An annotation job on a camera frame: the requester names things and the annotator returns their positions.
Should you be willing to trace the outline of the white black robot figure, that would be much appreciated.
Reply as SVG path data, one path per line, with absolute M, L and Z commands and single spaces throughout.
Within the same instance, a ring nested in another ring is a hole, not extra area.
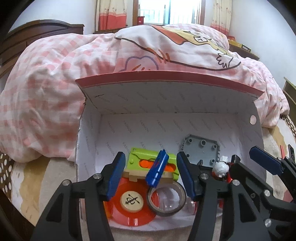
M 226 181 L 230 183 L 232 178 L 230 176 L 229 170 L 231 166 L 231 161 L 229 161 L 227 156 L 221 156 L 219 161 L 214 165 L 212 169 L 212 176 L 220 181 Z

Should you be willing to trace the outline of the black tape roll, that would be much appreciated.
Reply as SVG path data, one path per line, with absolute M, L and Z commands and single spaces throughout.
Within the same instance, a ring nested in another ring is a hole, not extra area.
M 179 212 L 186 204 L 187 194 L 184 187 L 173 183 L 160 183 L 147 192 L 147 204 L 152 212 L 161 217 L 169 217 Z

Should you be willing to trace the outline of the grey building plate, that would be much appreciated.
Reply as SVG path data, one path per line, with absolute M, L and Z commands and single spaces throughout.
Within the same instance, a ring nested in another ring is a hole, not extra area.
M 181 151 L 191 164 L 201 161 L 202 166 L 213 168 L 219 159 L 220 146 L 215 140 L 189 134 L 182 141 Z

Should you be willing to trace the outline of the red plastic cone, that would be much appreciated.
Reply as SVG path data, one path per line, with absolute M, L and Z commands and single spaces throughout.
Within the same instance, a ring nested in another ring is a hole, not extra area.
M 107 218 L 124 226 L 143 226 L 154 220 L 156 213 L 149 208 L 145 180 L 132 182 L 122 177 L 114 197 L 104 202 Z

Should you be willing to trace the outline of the blue toy part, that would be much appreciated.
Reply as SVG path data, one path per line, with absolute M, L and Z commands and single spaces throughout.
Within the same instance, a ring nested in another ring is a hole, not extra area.
M 145 181 L 149 187 L 156 188 L 165 171 L 166 164 L 168 163 L 169 156 L 165 150 L 158 153 L 156 160 L 148 171 Z

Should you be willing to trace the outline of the round wooden chess piece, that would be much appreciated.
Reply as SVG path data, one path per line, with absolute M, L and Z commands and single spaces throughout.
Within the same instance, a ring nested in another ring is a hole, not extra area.
M 121 195 L 120 204 L 125 211 L 136 213 L 142 210 L 144 199 L 136 191 L 127 191 Z

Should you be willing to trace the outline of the green orange utility knife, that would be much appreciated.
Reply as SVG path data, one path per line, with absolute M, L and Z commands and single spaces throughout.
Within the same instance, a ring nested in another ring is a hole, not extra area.
M 150 151 L 141 148 L 132 148 L 129 154 L 129 158 L 126 161 L 125 170 L 149 171 L 157 156 L 157 151 Z M 179 171 L 177 168 L 177 157 L 175 154 L 171 153 L 168 153 L 168 156 L 169 160 L 166 164 L 165 171 L 171 172 L 173 174 L 173 180 L 178 181 Z

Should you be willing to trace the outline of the wooden block piece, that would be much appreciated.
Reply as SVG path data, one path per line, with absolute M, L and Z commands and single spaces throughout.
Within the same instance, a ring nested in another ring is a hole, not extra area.
M 122 173 L 122 177 L 128 178 L 129 181 L 137 182 L 138 179 L 145 179 L 148 171 L 140 171 L 140 170 L 124 170 Z M 173 180 L 173 174 L 171 172 L 164 172 L 160 183 L 172 183 Z

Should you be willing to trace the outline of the clear plastic bottle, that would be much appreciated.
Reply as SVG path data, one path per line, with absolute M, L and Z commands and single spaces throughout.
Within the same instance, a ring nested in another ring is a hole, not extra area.
M 181 207 L 181 197 L 182 192 L 172 187 L 164 187 L 158 190 L 159 195 L 159 207 L 165 213 L 165 216 L 193 216 L 196 211 L 198 205 L 196 202 L 193 202 L 191 198 L 185 195 L 185 204 Z

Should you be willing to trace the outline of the black remote control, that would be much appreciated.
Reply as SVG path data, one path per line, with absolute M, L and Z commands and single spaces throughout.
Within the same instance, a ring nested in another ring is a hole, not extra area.
M 288 152 L 289 152 L 290 159 L 295 162 L 295 151 L 290 144 L 288 144 Z

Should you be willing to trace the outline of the beige fleece blanket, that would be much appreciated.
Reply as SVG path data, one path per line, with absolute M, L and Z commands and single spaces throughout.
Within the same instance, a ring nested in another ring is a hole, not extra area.
M 264 148 L 275 157 L 280 147 L 295 147 L 295 137 L 284 120 L 273 129 L 263 128 Z M 40 157 L 28 163 L 15 163 L 11 173 L 11 203 L 26 221 L 35 225 L 49 199 L 64 179 L 76 181 L 76 166 L 63 158 Z M 158 232 L 137 232 L 112 228 L 115 240 L 187 240 L 191 228 Z

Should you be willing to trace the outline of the red cardboard box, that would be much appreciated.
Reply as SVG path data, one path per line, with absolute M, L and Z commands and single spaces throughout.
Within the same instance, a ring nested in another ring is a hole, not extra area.
M 262 91 L 225 78 L 177 71 L 130 71 L 80 78 L 86 102 L 76 147 L 78 180 L 86 180 L 132 148 L 177 154 L 189 134 L 217 141 L 222 156 L 249 157 L 263 147 L 255 101 Z

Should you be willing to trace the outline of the wooden shelf unit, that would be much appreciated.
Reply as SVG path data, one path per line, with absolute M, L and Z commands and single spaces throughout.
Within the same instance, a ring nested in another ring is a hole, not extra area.
M 283 93 L 285 94 L 288 100 L 290 109 L 295 110 L 295 93 L 296 93 L 295 85 L 292 84 L 286 77 L 284 77 L 284 80 L 285 80 L 285 84 L 283 87 Z

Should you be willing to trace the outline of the wooden side table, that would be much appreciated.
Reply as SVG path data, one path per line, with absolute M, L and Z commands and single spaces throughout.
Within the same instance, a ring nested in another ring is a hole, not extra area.
M 247 51 L 247 50 L 245 50 L 245 49 L 243 49 L 241 47 L 238 47 L 236 45 L 229 44 L 229 50 L 231 52 L 236 52 L 238 55 L 240 55 L 243 58 L 248 57 L 248 58 L 251 58 L 253 60 L 257 60 L 257 61 L 259 60 L 259 57 L 256 56 L 255 54 L 253 54 L 253 53 L 251 53 L 251 52 L 249 52 L 249 51 Z

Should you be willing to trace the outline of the yellow box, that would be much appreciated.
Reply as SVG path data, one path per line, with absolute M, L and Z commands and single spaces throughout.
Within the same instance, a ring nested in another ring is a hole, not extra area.
M 248 48 L 247 46 L 237 42 L 234 36 L 228 36 L 228 42 L 229 42 L 229 45 L 231 45 L 231 46 L 236 46 L 238 48 L 241 48 L 241 49 L 244 49 L 244 50 L 246 50 L 248 52 L 251 52 L 250 48 Z

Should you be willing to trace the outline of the pink checkered duvet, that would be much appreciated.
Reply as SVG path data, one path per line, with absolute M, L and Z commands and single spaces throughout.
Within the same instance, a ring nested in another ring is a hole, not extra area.
M 139 25 L 108 34 L 63 34 L 30 44 L 1 92 L 1 152 L 14 161 L 72 160 L 85 97 L 76 80 L 122 71 L 196 72 L 262 91 L 260 123 L 277 125 L 290 107 L 268 68 L 229 49 L 227 37 L 198 24 Z

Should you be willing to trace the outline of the right window curtain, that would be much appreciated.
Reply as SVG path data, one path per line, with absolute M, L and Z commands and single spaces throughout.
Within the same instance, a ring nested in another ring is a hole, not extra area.
M 213 3 L 213 13 L 210 27 L 228 36 L 231 16 L 232 0 L 215 0 Z

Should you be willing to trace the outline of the window curtain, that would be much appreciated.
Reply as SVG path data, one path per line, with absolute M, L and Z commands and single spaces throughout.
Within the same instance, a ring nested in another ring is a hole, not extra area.
M 228 36 L 231 16 L 232 0 L 215 0 L 213 3 L 213 13 L 210 27 Z
M 95 30 L 113 30 L 126 27 L 127 1 L 98 0 L 96 4 Z

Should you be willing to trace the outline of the dark wooden headboard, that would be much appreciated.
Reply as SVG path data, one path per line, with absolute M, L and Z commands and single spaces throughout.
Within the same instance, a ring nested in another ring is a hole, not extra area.
M 17 59 L 32 42 L 61 34 L 83 34 L 83 24 L 59 20 L 35 20 L 10 31 L 1 43 L 1 77 L 10 72 Z

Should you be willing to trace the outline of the left window curtain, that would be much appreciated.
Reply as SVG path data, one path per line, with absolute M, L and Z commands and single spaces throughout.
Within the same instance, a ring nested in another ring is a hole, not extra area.
M 113 30 L 126 27 L 127 1 L 98 0 L 96 4 L 95 30 Z

